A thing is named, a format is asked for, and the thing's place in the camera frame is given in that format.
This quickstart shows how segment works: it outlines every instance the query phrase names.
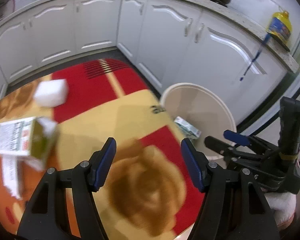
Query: floor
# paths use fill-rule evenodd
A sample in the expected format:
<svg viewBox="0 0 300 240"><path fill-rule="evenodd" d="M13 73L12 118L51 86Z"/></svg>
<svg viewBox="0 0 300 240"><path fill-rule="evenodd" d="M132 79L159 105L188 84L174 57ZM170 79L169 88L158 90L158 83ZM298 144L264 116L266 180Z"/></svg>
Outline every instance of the floor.
<svg viewBox="0 0 300 240"><path fill-rule="evenodd" d="M9 93L13 92L14 90L22 87L25 84L30 83L31 81L49 75L55 71L61 70L61 69L65 69L67 67L71 67L80 63L84 63L87 61L92 61L92 60L97 60L97 59L101 59L101 58L113 58L113 59L117 59L117 60L121 60L122 62L128 64L129 66L131 66L137 73L138 75L143 79L143 81L147 84L147 86L149 87L149 89L154 93L154 95L157 97L157 99L160 99L160 93L153 87L153 85L150 84L150 82L141 74L141 72L134 66L131 64L131 62L125 57L125 55L123 55L119 50L115 49L115 50L111 50L111 51L106 51L106 52L100 52L100 53L96 53L93 55L89 55L89 56L85 56L85 57L81 57L81 58L77 58L65 63L62 63L60 65L54 66L52 68L43 70L39 73L36 73L34 75L32 75L31 77L28 77L20 82L18 82L17 84L13 85L13 86L8 86L7 91L6 91L6 95L8 95Z"/></svg>

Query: kitchen counter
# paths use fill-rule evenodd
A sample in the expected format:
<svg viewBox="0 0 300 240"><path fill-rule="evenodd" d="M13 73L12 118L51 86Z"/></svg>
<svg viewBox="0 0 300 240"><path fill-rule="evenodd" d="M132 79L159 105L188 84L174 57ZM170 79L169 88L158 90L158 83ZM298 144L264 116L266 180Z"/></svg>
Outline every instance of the kitchen counter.
<svg viewBox="0 0 300 240"><path fill-rule="evenodd" d="M8 22L13 17L29 10L32 7L35 7L37 5L40 5L42 3L48 2L51 0L38 0L36 2L33 2L6 17L2 21L0 21L0 26L2 26L4 23ZM188 3L191 3L193 5L199 6L201 8L208 9L219 16L222 16L226 18L227 20L230 20L231 22L235 23L237 26L248 32L250 35L255 37L260 42L263 40L263 38L266 35L265 29L258 25L255 22L252 22L251 20L247 19L247 17L239 14L238 12L231 10L229 8L226 8L222 5L219 5L217 3L214 3L210 0L182 0ZM294 58L286 52L276 41L271 39L267 45L268 49L279 59L279 61L282 63L282 65L290 72L296 72L299 68L298 63L294 60Z"/></svg>

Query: silver bolt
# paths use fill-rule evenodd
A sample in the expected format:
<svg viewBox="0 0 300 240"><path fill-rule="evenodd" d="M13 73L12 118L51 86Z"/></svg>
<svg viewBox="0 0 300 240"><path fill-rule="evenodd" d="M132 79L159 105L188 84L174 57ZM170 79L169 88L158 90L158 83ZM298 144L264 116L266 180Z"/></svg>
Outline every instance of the silver bolt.
<svg viewBox="0 0 300 240"><path fill-rule="evenodd" d="M83 162L80 163L80 166L83 167L83 168L87 167L88 165L89 165L88 161L83 161Z"/></svg>
<svg viewBox="0 0 300 240"><path fill-rule="evenodd" d="M217 163L215 162L209 162L208 165L211 167L211 168L216 168L218 166Z"/></svg>
<svg viewBox="0 0 300 240"><path fill-rule="evenodd" d="M47 173L48 173L48 174L52 174L52 173L54 173L55 171L56 171L55 168L49 168L49 169L47 169Z"/></svg>
<svg viewBox="0 0 300 240"><path fill-rule="evenodd" d="M247 168L242 169L242 172L246 175L250 174L250 171Z"/></svg>

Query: yellow bottle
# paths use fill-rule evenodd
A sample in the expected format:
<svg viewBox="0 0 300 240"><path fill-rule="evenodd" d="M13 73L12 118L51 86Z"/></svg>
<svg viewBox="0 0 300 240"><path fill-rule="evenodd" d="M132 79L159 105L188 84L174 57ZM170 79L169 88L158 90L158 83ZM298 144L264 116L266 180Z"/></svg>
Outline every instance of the yellow bottle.
<svg viewBox="0 0 300 240"><path fill-rule="evenodd" d="M267 32L286 50L290 51L287 47L287 42L292 32L292 26L287 11L275 12L272 15Z"/></svg>

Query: table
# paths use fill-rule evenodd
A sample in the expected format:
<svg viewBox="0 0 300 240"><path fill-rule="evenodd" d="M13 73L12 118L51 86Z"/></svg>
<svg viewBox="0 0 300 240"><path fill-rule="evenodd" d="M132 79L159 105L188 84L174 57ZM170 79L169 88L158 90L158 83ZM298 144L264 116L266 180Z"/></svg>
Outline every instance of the table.
<svg viewBox="0 0 300 240"><path fill-rule="evenodd" d="M39 107L33 93L40 81L53 79L67 80L67 101L54 108ZM35 80L0 101L0 122L31 116L58 122L59 135L47 168L73 168L100 150L108 137L117 141L105 186L93 194L110 240L170 240L194 223L203 194L192 185L183 162L183 135L125 63L100 59L78 64ZM0 157L0 222L12 233L44 173L25 163L21 171L24 191L17 200L2 184ZM69 221L72 234L79 236L71 193L67 189Z"/></svg>

